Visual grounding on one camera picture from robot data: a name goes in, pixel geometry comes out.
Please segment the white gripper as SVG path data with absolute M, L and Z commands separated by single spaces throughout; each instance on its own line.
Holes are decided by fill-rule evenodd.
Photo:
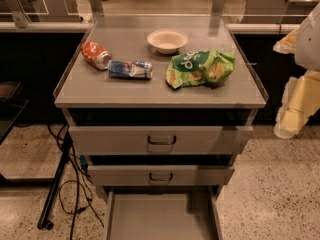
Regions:
M 320 109 L 320 3 L 303 20 L 299 30 L 294 29 L 277 41 L 273 50 L 281 54 L 295 52 L 296 64 L 307 69 L 303 76 L 289 78 L 276 116 L 274 134 L 291 139 Z

